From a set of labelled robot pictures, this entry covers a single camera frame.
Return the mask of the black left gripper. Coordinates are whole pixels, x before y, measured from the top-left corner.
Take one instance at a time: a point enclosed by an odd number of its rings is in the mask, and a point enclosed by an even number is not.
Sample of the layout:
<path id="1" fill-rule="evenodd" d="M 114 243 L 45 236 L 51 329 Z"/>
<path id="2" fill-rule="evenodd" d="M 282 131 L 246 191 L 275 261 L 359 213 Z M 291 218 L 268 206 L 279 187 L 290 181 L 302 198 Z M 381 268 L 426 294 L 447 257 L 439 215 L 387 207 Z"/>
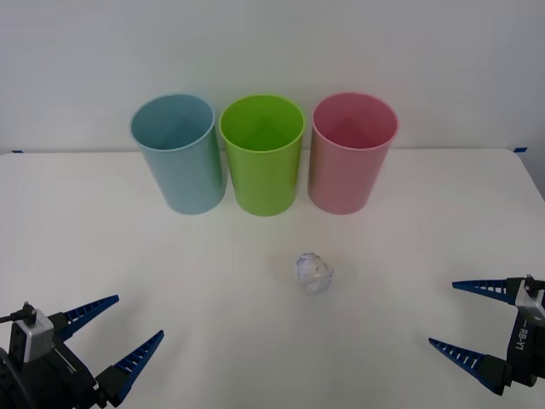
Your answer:
<path id="1" fill-rule="evenodd" d="M 50 316 L 59 339 L 52 342 L 47 354 L 28 362 L 20 359 L 23 408 L 106 408 L 123 403 L 163 341 L 164 331 L 108 366 L 96 379 L 65 343 L 118 301 L 119 296 L 114 295 Z"/>

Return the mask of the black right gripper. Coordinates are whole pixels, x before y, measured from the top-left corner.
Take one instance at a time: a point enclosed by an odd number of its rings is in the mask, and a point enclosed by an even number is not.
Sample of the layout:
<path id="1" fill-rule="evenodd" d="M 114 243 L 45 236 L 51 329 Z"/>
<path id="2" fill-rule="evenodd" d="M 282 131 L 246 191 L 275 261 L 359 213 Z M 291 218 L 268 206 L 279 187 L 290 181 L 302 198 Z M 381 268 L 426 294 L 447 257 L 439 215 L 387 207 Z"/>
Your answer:
<path id="1" fill-rule="evenodd" d="M 522 278 L 465 280 L 452 283 L 454 289 L 471 292 L 509 305 L 515 305 Z M 495 395 L 503 395 L 512 380 L 533 387 L 544 379 L 544 328 L 530 324 L 517 313 L 508 344 L 508 362 L 489 354 L 429 338 L 428 342 L 444 357 L 478 380 Z"/>

